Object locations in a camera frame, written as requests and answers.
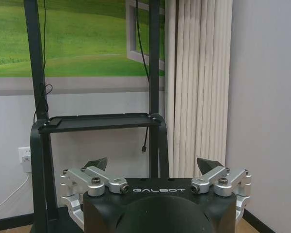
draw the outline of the green grass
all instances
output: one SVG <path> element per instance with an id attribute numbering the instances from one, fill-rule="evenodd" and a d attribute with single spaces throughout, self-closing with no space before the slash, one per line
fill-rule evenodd
<path id="1" fill-rule="evenodd" d="M 22 2 L 0 0 L 0 77 L 31 76 Z M 47 76 L 145 75 L 142 64 L 126 58 L 124 0 L 47 0 L 47 9 Z M 140 22 L 147 53 L 146 14 Z"/>

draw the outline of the wall outlet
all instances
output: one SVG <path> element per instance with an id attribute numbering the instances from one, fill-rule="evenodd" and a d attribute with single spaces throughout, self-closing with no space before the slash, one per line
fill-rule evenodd
<path id="1" fill-rule="evenodd" d="M 23 166 L 24 172 L 31 172 L 31 151 L 30 147 L 18 148 L 19 161 Z"/>

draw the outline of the gray wall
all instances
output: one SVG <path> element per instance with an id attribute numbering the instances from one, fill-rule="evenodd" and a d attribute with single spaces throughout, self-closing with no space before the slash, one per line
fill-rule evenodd
<path id="1" fill-rule="evenodd" d="M 49 95 L 50 116 L 148 111 L 147 92 Z M 163 99 L 160 101 L 163 112 Z M 0 203 L 26 178 L 18 147 L 29 146 L 33 96 L 0 96 Z M 67 167 L 108 157 L 107 172 L 124 177 L 147 177 L 147 154 L 141 153 L 146 130 L 121 129 L 53 134 L 53 158 L 58 177 Z M 0 207 L 0 218 L 33 212 L 31 180 Z"/>
<path id="2" fill-rule="evenodd" d="M 291 0 L 234 0 L 227 164 L 253 174 L 247 209 L 291 233 Z"/>

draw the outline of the black shelf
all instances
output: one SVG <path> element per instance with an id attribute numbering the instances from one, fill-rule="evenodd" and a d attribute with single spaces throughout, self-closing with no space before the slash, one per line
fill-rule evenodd
<path id="1" fill-rule="evenodd" d="M 35 233 L 34 224 L 30 233 Z M 58 208 L 58 219 L 48 223 L 48 233 L 84 233 L 70 218 L 66 207 Z"/>
<path id="2" fill-rule="evenodd" d="M 147 113 L 56 116 L 39 128 L 39 133 L 63 133 L 87 130 L 160 126 L 161 122 Z"/>

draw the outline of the metal arm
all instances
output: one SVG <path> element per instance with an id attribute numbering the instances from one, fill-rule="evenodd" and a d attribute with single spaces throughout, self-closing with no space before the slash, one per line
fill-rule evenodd
<path id="1" fill-rule="evenodd" d="M 244 208 L 250 201 L 251 174 L 246 169 L 229 171 L 229 168 L 217 166 L 200 178 L 192 179 L 191 191 L 195 194 L 209 192 L 210 186 L 216 195 L 229 197 L 232 192 L 236 195 L 236 223 L 243 216 Z"/>
<path id="2" fill-rule="evenodd" d="M 126 179 L 109 177 L 105 171 L 95 167 L 66 169 L 61 175 L 61 201 L 68 207 L 70 217 L 84 230 L 84 214 L 81 210 L 82 195 L 98 197 L 104 194 L 105 186 L 109 191 L 125 194 L 129 190 Z"/>

